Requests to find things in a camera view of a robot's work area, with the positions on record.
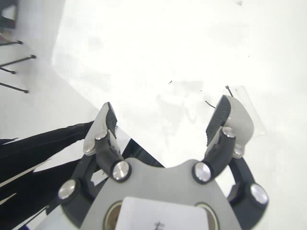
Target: clear plastic piece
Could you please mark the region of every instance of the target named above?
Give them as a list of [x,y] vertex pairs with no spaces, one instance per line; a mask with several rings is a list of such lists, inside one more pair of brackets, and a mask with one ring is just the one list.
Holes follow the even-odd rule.
[[265,129],[259,115],[257,114],[245,87],[244,86],[233,86],[233,87],[229,87],[229,89],[231,90],[233,97],[238,99],[243,104],[243,106],[245,107],[247,112],[249,113],[249,115],[250,115],[250,117],[251,117],[251,119],[254,123],[253,137],[259,137],[259,136],[262,136],[262,135],[266,135],[266,133],[267,133],[266,129]]

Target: chair leg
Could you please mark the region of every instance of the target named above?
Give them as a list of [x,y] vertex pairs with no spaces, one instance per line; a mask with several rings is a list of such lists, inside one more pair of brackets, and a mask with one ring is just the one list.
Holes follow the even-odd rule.
[[3,44],[0,44],[0,46],[3,46],[3,45],[14,45],[14,44],[22,45],[23,42],[22,41],[16,41],[16,42],[3,43]]
[[11,73],[12,75],[16,74],[15,71],[7,70],[7,69],[2,68],[2,67],[0,67],[0,70],[3,70],[3,71],[5,71],[5,72],[9,72],[9,73]]
[[22,62],[24,60],[31,59],[31,58],[36,58],[36,56],[30,55],[30,57],[26,57],[26,58],[22,58],[22,59],[18,59],[18,60],[14,60],[14,61],[11,61],[11,62],[8,62],[8,63],[1,64],[0,67],[4,67],[4,66],[8,66],[8,65],[11,65],[11,64],[14,64],[14,63]]
[[0,85],[7,87],[7,88],[10,88],[10,89],[13,89],[13,90],[22,91],[24,93],[29,93],[29,91],[27,91],[27,90],[22,90],[22,89],[19,89],[19,88],[16,88],[16,87],[13,87],[11,85],[7,85],[7,84],[1,83],[1,82],[0,82]]

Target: black wire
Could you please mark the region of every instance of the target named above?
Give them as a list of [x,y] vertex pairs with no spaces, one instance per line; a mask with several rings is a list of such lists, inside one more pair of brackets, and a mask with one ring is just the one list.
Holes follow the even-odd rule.
[[232,93],[231,93],[231,91],[230,91],[229,86],[226,86],[225,88],[226,88],[226,89],[228,89],[228,91],[229,91],[230,95],[233,97],[233,95],[232,95]]
[[[207,101],[205,101],[207,104],[209,104]],[[213,105],[211,105],[211,104],[209,104],[211,107],[213,107],[214,109],[215,109],[215,107],[213,106]]]

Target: metal bolt head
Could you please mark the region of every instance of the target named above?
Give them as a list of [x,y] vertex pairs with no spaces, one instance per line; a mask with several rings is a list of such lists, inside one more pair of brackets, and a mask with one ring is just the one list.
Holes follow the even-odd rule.
[[107,130],[102,129],[101,132],[95,135],[96,140],[103,139],[108,134]]
[[232,128],[230,128],[230,127],[227,127],[227,126],[223,127],[222,131],[229,138],[234,138],[236,136],[235,133],[233,132]]
[[86,155],[91,155],[91,153],[95,150],[95,141],[85,141],[83,145],[83,152]]
[[241,159],[243,155],[244,155],[244,147],[240,146],[239,144],[236,144],[232,156],[236,159]]
[[58,192],[59,199],[66,199],[68,198],[76,189],[76,181],[71,179],[66,181]]
[[259,184],[253,183],[250,186],[250,193],[252,196],[255,198],[255,200],[260,203],[265,205],[269,201],[269,196]]
[[194,171],[196,177],[203,182],[208,182],[211,178],[211,171],[203,162],[196,163]]
[[117,163],[112,173],[114,179],[118,181],[124,179],[129,173],[129,168],[129,164],[125,161]]

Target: white table surface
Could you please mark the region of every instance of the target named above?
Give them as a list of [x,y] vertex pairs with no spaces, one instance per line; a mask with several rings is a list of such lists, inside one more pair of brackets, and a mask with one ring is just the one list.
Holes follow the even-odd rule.
[[[270,195],[261,229],[307,226],[307,0],[66,0],[53,66],[166,167],[201,160],[213,108],[244,85],[267,134],[247,160]],[[219,178],[223,190],[233,180]]]

